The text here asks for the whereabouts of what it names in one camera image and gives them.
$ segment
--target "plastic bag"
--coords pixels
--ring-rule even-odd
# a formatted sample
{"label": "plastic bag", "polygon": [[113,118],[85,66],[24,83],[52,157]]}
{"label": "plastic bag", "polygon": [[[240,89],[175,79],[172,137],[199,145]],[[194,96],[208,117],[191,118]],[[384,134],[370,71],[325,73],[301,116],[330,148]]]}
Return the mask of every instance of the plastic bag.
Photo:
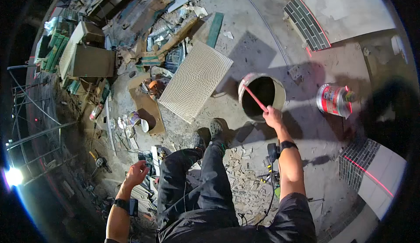
{"label": "plastic bag", "polygon": [[57,17],[53,17],[49,22],[45,22],[44,28],[47,31],[47,35],[51,35],[54,27],[57,25]]}

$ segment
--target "small bucket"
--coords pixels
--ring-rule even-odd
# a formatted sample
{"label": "small bucket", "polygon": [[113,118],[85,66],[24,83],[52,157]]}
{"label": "small bucket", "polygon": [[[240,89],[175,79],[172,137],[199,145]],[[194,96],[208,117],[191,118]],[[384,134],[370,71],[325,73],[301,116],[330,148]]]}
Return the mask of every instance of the small bucket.
{"label": "small bucket", "polygon": [[286,102],[286,91],[283,84],[265,73],[249,73],[239,83],[238,94],[239,104],[242,105],[242,109],[250,119],[256,122],[265,122],[264,111],[244,86],[247,86],[265,106],[271,105],[275,109],[283,109]]}
{"label": "small bucket", "polygon": [[347,87],[333,86],[329,83],[323,84],[316,95],[318,109],[323,113],[338,115],[347,119],[352,113],[351,103],[343,99],[343,95],[347,92]]}

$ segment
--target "white wall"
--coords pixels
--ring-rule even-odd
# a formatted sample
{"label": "white wall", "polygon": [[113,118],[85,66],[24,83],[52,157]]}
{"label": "white wall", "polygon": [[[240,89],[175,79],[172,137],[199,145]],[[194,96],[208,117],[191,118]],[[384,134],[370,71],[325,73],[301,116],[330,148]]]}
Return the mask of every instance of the white wall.
{"label": "white wall", "polygon": [[343,231],[329,243],[350,243],[356,240],[358,243],[365,242],[375,227],[378,219],[369,206],[365,206],[360,214]]}
{"label": "white wall", "polygon": [[330,43],[395,28],[382,0],[302,0]]}
{"label": "white wall", "polygon": [[404,158],[380,146],[366,169],[358,194],[380,220],[398,191],[406,164]]}

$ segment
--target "shoe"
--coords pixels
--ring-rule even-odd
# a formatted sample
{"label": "shoe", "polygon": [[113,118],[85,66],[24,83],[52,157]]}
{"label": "shoe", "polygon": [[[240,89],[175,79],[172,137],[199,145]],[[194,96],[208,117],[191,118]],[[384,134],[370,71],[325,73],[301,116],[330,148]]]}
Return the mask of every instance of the shoe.
{"label": "shoe", "polygon": [[222,138],[223,127],[222,127],[222,123],[221,123],[220,120],[218,120],[216,118],[212,119],[210,121],[209,130],[210,130],[211,140]]}
{"label": "shoe", "polygon": [[192,144],[194,148],[201,148],[202,151],[206,150],[206,143],[204,137],[199,133],[198,130],[192,133]]}

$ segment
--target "black wrist strap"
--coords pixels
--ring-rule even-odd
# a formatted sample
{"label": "black wrist strap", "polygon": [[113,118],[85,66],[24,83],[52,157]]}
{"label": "black wrist strap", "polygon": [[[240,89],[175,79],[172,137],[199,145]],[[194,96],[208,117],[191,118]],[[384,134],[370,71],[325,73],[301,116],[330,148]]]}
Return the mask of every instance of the black wrist strap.
{"label": "black wrist strap", "polygon": [[128,213],[130,213],[130,203],[123,199],[120,199],[120,198],[114,199],[113,205],[116,205],[117,207],[125,209]]}
{"label": "black wrist strap", "polygon": [[284,149],[286,148],[291,148],[291,147],[296,147],[297,150],[299,150],[297,148],[297,145],[293,142],[290,141],[283,141],[280,143],[280,153],[279,153],[279,157],[281,156],[281,152],[283,152]]}

